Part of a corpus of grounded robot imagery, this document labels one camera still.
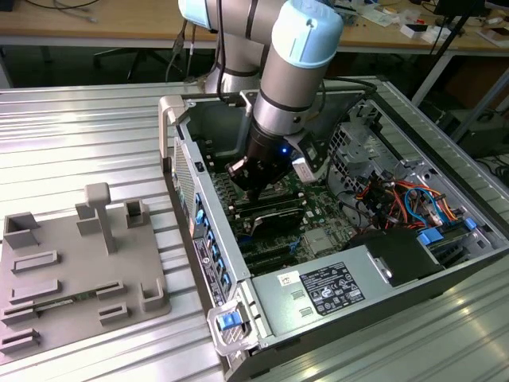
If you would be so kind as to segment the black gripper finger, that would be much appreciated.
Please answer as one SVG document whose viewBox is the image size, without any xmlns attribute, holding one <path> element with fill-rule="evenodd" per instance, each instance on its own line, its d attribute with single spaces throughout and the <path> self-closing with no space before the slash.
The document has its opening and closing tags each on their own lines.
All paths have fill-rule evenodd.
<svg viewBox="0 0 509 382">
<path fill-rule="evenodd" d="M 230 179 L 247 194 L 249 201 L 259 199 L 263 189 L 263 168 L 259 168 L 257 160 L 244 156 L 237 162 L 227 164 L 226 170 Z"/>
</svg>

